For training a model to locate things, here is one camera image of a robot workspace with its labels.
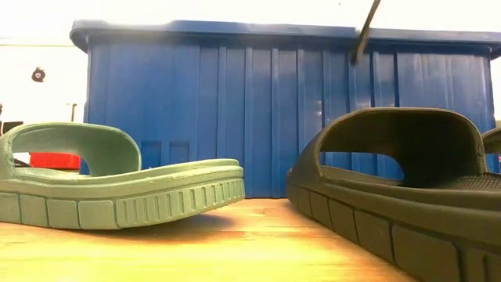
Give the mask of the green rubber slide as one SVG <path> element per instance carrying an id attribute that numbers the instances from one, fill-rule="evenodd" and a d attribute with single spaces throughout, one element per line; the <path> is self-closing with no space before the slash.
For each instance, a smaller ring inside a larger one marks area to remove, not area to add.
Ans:
<path id="1" fill-rule="evenodd" d="M 17 153 L 67 153 L 86 162 L 79 175 L 20 167 Z M 245 197 L 236 159 L 142 168 L 126 132 L 105 125 L 19 125 L 0 136 L 0 222 L 70 230 L 119 230 L 188 218 Z"/>

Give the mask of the blue plastic bin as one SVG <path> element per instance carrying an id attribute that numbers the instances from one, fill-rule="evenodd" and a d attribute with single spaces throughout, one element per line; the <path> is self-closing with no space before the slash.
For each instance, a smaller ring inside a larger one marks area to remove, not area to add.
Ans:
<path id="1" fill-rule="evenodd" d="M 356 63 L 353 27 L 76 20 L 88 57 L 84 119 L 127 132 L 144 168 L 237 159 L 248 197 L 280 198 L 325 125 L 368 107 L 437 107 L 494 128 L 501 31 L 374 28 Z"/>

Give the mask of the red box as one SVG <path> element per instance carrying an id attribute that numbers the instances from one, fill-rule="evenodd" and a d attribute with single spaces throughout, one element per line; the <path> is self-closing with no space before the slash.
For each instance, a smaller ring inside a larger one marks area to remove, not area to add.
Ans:
<path id="1" fill-rule="evenodd" d="M 30 155 L 30 165 L 35 168 L 78 170 L 81 159 L 74 154 L 33 152 Z"/>

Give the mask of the black rubber slide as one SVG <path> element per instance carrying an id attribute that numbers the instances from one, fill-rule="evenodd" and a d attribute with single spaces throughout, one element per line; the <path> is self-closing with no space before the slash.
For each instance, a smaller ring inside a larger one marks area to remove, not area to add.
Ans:
<path id="1" fill-rule="evenodd" d="M 481 137 L 486 154 L 501 154 L 501 127 L 491 129 Z"/>
<path id="2" fill-rule="evenodd" d="M 302 150 L 287 197 L 423 282 L 501 282 L 501 173 L 483 133 L 441 108 L 356 110 Z"/>

